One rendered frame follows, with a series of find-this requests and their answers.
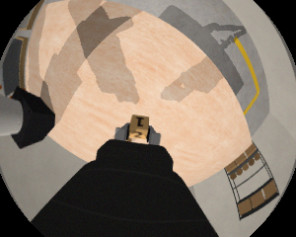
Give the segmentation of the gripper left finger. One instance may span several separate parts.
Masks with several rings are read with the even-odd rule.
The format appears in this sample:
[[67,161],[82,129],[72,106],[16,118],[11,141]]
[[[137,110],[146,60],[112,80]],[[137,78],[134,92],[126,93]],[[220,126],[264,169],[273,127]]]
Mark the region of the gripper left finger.
[[115,129],[114,139],[123,140],[123,141],[127,140],[129,137],[129,126],[130,126],[130,122],[127,122],[124,126],[117,127]]

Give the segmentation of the tan wooden number cube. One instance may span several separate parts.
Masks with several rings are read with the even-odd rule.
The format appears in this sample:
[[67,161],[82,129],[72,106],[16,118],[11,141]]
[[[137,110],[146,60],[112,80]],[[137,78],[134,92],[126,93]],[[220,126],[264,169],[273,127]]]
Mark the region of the tan wooden number cube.
[[149,117],[132,115],[129,126],[129,137],[146,139],[149,128]]

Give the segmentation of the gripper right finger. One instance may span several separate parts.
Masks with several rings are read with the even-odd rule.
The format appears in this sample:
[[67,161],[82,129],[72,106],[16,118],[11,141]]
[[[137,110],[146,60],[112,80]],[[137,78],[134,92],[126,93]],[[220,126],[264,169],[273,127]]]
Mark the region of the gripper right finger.
[[148,133],[146,137],[147,143],[153,144],[153,145],[160,145],[161,135],[162,135],[161,133],[158,133],[155,131],[152,125],[149,125]]

